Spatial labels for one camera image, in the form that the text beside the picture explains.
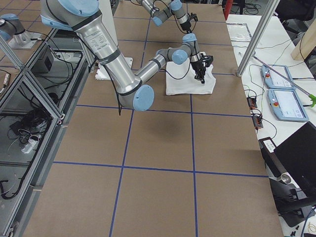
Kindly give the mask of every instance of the black monitor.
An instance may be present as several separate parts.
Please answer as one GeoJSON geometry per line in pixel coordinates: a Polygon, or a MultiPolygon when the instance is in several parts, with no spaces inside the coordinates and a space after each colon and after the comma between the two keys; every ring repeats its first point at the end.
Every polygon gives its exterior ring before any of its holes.
{"type": "Polygon", "coordinates": [[[307,197],[316,197],[316,127],[307,122],[274,153],[307,197]]]}

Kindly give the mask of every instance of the white cloth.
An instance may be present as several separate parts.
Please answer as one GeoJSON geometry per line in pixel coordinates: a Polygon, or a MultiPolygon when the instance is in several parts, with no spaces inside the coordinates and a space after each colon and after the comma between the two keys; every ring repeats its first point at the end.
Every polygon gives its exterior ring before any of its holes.
{"type": "MultiPolygon", "coordinates": [[[[175,78],[181,78],[187,72],[189,66],[189,59],[183,64],[177,65],[174,62],[168,62],[166,70],[175,78]]],[[[173,79],[168,73],[166,73],[166,94],[212,94],[216,83],[216,78],[212,75],[213,65],[206,68],[205,84],[194,79],[195,71],[190,65],[190,69],[187,75],[180,80],[173,79]]]]}

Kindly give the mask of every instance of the white desk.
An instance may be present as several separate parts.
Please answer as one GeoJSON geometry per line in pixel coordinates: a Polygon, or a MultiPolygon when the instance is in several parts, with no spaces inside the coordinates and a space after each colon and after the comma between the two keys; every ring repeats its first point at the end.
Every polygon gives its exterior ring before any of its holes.
{"type": "MultiPolygon", "coordinates": [[[[227,23],[247,23],[248,28],[251,34],[253,35],[259,20],[260,20],[260,16],[229,15],[227,23]]],[[[232,42],[233,46],[248,46],[248,44],[249,44],[248,42],[236,42],[236,41],[232,42]]],[[[290,40],[288,34],[286,33],[285,29],[283,28],[278,18],[272,17],[272,19],[270,20],[270,23],[268,24],[257,46],[258,49],[256,49],[256,56],[267,64],[275,64],[276,60],[282,55],[278,59],[276,64],[292,66],[301,62],[301,61],[293,60],[290,55],[294,47],[295,47],[294,44],[290,40]],[[263,47],[271,47],[271,46],[283,43],[285,41],[287,42],[279,46],[275,46],[273,48],[259,49],[263,47]]],[[[234,47],[235,57],[238,64],[240,63],[245,51],[246,51],[246,47],[234,47]]],[[[260,86],[263,86],[263,79],[260,75],[261,68],[257,66],[251,66],[249,70],[249,65],[251,64],[256,64],[256,65],[261,66],[261,63],[259,63],[257,60],[252,58],[244,74],[242,75],[242,82],[244,85],[249,86],[250,89],[256,91],[256,93],[259,95],[259,94],[262,94],[262,89],[251,82],[251,77],[250,77],[249,72],[251,73],[252,81],[260,86]]],[[[301,63],[294,67],[289,67],[289,70],[293,78],[312,77],[312,74],[305,63],[301,63]]],[[[314,95],[316,94],[316,81],[296,80],[295,82],[299,86],[307,90],[309,93],[314,94],[314,95]]],[[[303,126],[304,123],[303,122],[286,122],[286,121],[277,120],[270,108],[268,98],[267,98],[268,89],[265,85],[264,85],[264,89],[265,89],[265,93],[263,97],[257,98],[257,105],[258,105],[258,109],[263,114],[263,118],[270,121],[277,127],[277,134],[276,134],[276,137],[273,139],[273,141],[278,146],[285,139],[287,139],[291,134],[293,134],[297,129],[303,126]]],[[[305,94],[303,94],[299,90],[296,90],[296,92],[298,93],[303,105],[311,104],[310,99],[305,94]]],[[[314,108],[305,107],[305,110],[309,116],[310,121],[313,124],[316,124],[316,107],[314,108]]],[[[264,128],[259,129],[258,131],[258,134],[257,134],[258,139],[261,139],[264,137],[273,137],[275,134],[275,129],[273,128],[273,126],[265,121],[263,121],[263,126],[264,128]]],[[[316,225],[316,217],[310,218],[308,222],[309,221],[313,223],[314,225],[316,225]]],[[[296,230],[295,227],[290,228],[285,223],[283,218],[280,218],[280,222],[281,222],[283,233],[285,236],[290,236],[292,231],[296,231],[296,236],[300,236],[303,223],[301,223],[299,225],[300,228],[296,230]]]]}

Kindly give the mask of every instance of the light blue cap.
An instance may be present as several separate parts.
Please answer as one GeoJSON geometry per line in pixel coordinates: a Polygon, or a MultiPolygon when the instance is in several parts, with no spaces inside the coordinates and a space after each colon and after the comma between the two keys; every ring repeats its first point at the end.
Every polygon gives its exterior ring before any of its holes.
{"type": "Polygon", "coordinates": [[[41,15],[41,21],[46,26],[50,26],[50,27],[57,28],[60,30],[73,31],[73,29],[71,29],[71,27],[69,25],[60,23],[58,21],[54,21],[54,20],[49,19],[47,17],[44,17],[42,15],[41,15]]]}
{"type": "Polygon", "coordinates": [[[161,25],[162,25],[162,21],[160,20],[159,17],[154,16],[154,17],[153,17],[153,21],[154,21],[154,24],[155,24],[156,26],[161,26],[161,25]]]}
{"type": "Polygon", "coordinates": [[[170,3],[171,10],[177,11],[182,8],[182,2],[180,0],[174,0],[170,3]]]}
{"type": "Polygon", "coordinates": [[[172,61],[178,65],[183,64],[187,60],[187,58],[188,54],[182,49],[178,49],[172,54],[172,61]]]}
{"type": "Polygon", "coordinates": [[[194,33],[186,34],[182,38],[182,42],[193,42],[193,41],[196,41],[196,40],[197,40],[197,37],[195,36],[194,33]]]}
{"type": "Polygon", "coordinates": [[[99,0],[58,0],[58,2],[77,16],[92,16],[99,10],[99,0]]]}
{"type": "Polygon", "coordinates": [[[17,15],[13,14],[13,13],[8,13],[8,14],[4,14],[2,16],[0,16],[2,19],[4,20],[18,20],[19,18],[17,17],[17,15]]]}
{"type": "Polygon", "coordinates": [[[1,31],[1,30],[0,30],[0,36],[4,39],[4,41],[7,41],[11,38],[11,36],[7,32],[1,31]]]}
{"type": "Polygon", "coordinates": [[[133,107],[137,111],[145,111],[154,102],[155,93],[151,86],[142,85],[135,93],[133,107]]]}

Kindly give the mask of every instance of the office chair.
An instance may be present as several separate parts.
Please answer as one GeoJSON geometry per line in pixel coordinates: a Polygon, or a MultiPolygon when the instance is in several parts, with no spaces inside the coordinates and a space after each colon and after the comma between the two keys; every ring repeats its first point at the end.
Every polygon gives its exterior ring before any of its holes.
{"type": "Polygon", "coordinates": [[[287,20],[309,21],[314,17],[315,7],[316,0],[280,0],[276,13],[286,30],[298,34],[298,31],[287,25],[287,20]]]}

